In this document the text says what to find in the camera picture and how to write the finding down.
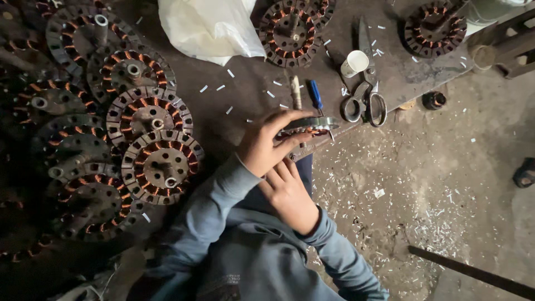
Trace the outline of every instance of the cuff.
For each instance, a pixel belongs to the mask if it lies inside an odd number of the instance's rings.
[[[319,218],[314,226],[314,229],[308,235],[300,235],[295,232],[295,235],[304,243],[310,246],[323,245],[336,232],[336,224],[329,218],[327,211],[318,206]]]
[[[262,179],[253,175],[235,153],[217,170],[219,186],[234,198],[243,199]]]

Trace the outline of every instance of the sleeve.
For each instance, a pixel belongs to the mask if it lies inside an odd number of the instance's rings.
[[[297,236],[316,248],[333,278],[338,294],[345,300],[387,300],[388,292],[381,286],[371,267],[352,244],[336,231],[336,224],[319,208],[316,231],[308,236]]]
[[[210,244],[223,233],[230,209],[261,180],[234,154],[195,190],[183,213],[164,237],[156,262],[134,285],[144,291],[145,300],[180,297],[180,287],[187,287],[185,284],[192,276],[192,269],[201,263]],[[148,290],[151,291],[149,298],[146,296]],[[137,297],[141,295],[130,291],[128,300]]]

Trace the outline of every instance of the scissors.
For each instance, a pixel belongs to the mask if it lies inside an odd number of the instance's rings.
[[[364,81],[357,87],[353,97],[346,99],[342,103],[341,111],[346,121],[357,122],[363,115],[364,122],[369,122],[373,127],[380,127],[385,124],[387,111],[385,99],[379,94],[379,80],[377,80],[377,70],[373,61],[370,40],[368,24],[362,16],[358,26],[358,47],[360,51],[368,56],[369,64],[368,68],[364,70]],[[381,120],[379,123],[376,123],[372,116],[374,103],[377,103],[380,107]]]

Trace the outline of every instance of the metal bar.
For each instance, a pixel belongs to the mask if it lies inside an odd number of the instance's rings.
[[[431,260],[438,265],[445,266],[466,276],[483,281],[487,284],[508,291],[511,294],[515,294],[528,300],[535,300],[535,289],[528,287],[527,285],[486,272],[482,269],[465,265],[453,259],[420,249],[419,247],[409,246],[409,253],[419,256],[423,259]]]

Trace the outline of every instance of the hand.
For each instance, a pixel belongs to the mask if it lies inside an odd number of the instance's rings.
[[[238,146],[238,157],[253,175],[262,177],[280,162],[299,143],[312,139],[312,134],[300,133],[286,138],[279,145],[273,138],[288,123],[312,116],[313,112],[299,110],[278,110],[270,114],[259,126],[251,128]]]
[[[304,188],[295,163],[284,158],[267,172],[258,185],[288,226],[301,235],[308,235],[319,218],[319,210]]]

